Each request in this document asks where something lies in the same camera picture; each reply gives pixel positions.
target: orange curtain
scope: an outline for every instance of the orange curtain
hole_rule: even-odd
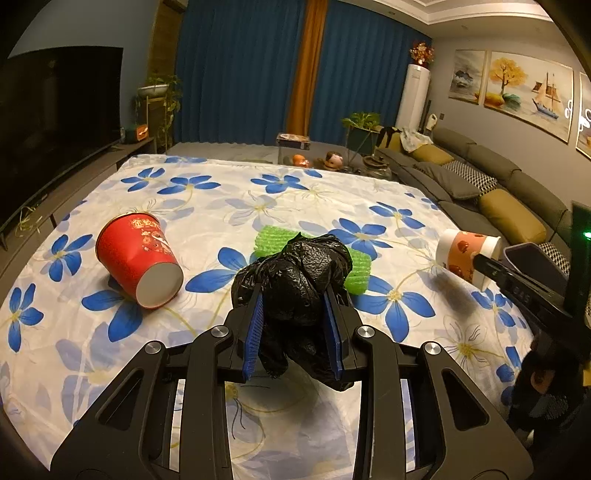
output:
[[[306,5],[300,56],[291,93],[290,113],[287,117],[287,132],[291,134],[308,134],[328,6],[329,0],[308,0]]]

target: checkered cushion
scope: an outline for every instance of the checkered cushion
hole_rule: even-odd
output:
[[[554,244],[540,244],[540,248],[566,276],[570,274],[570,262],[566,260],[564,255],[558,251]],[[587,302],[587,315],[591,316],[591,296],[589,296],[589,301]]]
[[[489,177],[459,160],[446,163],[443,168],[447,168],[452,172],[457,173],[460,177],[467,180],[469,183],[472,183],[478,188],[478,190],[480,190],[480,196],[491,192],[496,188],[496,178]]]

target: ceiling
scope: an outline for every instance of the ceiling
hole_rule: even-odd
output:
[[[340,1],[393,18],[431,38],[511,36],[567,45],[558,27],[534,0]]]
[[[371,0],[426,25],[473,17],[525,17],[551,21],[534,0]]]

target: paper cup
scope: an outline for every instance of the paper cup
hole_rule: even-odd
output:
[[[96,240],[96,258],[145,309],[166,304],[183,285],[183,270],[149,213],[126,213],[107,223]]]
[[[453,274],[484,291],[491,279],[474,270],[473,261],[477,254],[498,260],[501,254],[501,237],[449,228],[439,239],[435,260]]]

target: orange patterned cup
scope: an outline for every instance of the orange patterned cup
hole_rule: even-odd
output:
[[[449,228],[439,239],[435,260],[453,274],[484,291],[491,279],[474,270],[473,262],[477,254],[498,260],[501,254],[501,237]]]

